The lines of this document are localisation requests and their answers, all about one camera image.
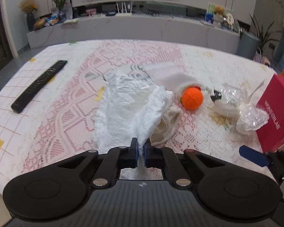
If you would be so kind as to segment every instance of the black remote control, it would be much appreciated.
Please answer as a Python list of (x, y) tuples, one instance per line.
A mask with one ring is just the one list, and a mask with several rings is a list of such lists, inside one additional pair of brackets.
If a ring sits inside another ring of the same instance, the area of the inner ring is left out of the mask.
[(16, 113), (21, 113), (34, 96), (55, 76), (67, 63), (67, 60), (59, 60), (38, 77), (11, 105)]

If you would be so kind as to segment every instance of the lace tablecloth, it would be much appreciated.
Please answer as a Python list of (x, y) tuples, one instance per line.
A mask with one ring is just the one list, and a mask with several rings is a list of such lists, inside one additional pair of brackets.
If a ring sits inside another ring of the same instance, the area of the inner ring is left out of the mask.
[[(68, 63), (21, 114), (12, 112), (14, 100), (57, 60)], [(274, 74), (272, 69), (245, 58), (182, 44), (99, 40), (50, 46), (28, 61), (0, 92), (0, 193), (21, 173), (97, 149), (93, 117), (104, 85), (103, 74), (126, 64), (170, 61), (210, 88), (224, 82), (234, 86), (244, 83), (250, 93), (264, 80), (252, 102), (260, 98)], [(174, 103), (181, 107), (176, 98)], [(180, 126), (165, 146), (175, 152), (193, 148), (272, 177), (267, 168), (238, 153), (242, 145), (261, 151), (256, 133), (244, 136), (231, 132), (226, 120), (211, 107), (209, 96), (205, 96), (197, 111), (182, 109)], [(150, 174), (152, 179), (161, 178), (156, 169), (150, 169)]]

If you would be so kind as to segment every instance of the table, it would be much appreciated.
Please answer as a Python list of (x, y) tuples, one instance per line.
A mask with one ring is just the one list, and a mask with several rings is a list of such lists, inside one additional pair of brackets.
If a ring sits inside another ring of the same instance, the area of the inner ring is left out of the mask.
[[(21, 114), (11, 104), (39, 75), (58, 60), (68, 60), (59, 72), (29, 103)], [(251, 93), (260, 82), (255, 103), (275, 73), (267, 66), (245, 58), (201, 47), (154, 41), (93, 40), (54, 45), (37, 54), (10, 79), (0, 92), (0, 193), (9, 180), (89, 149), (93, 143), (93, 116), (99, 106), (102, 75), (126, 64), (172, 61), (186, 74), (196, 76), (210, 88), (224, 82), (246, 84)], [(181, 106), (175, 98), (174, 104)], [(242, 158), (238, 149), (247, 145), (261, 151), (256, 133), (252, 136), (231, 131), (223, 117), (211, 111), (204, 96), (195, 112), (182, 110), (175, 135), (165, 143), (175, 152), (196, 149), (219, 159), (272, 177)], [(157, 169), (149, 169), (160, 179)]]

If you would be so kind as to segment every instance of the ribbed gray surface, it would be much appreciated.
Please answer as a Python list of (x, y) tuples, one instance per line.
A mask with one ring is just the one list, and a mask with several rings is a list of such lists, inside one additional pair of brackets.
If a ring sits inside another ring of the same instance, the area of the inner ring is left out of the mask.
[(191, 192), (174, 189), (167, 181), (119, 180), (111, 189), (95, 191), (86, 205), (71, 216), (44, 223), (13, 219), (7, 226), (275, 227), (278, 225), (270, 219), (245, 224), (221, 220), (206, 212)]

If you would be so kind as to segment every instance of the orange ball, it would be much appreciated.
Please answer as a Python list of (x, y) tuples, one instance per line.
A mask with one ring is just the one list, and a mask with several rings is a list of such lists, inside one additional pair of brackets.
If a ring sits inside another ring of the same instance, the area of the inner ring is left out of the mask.
[(196, 110), (203, 102), (203, 94), (197, 87), (189, 87), (182, 94), (181, 102), (186, 109)]

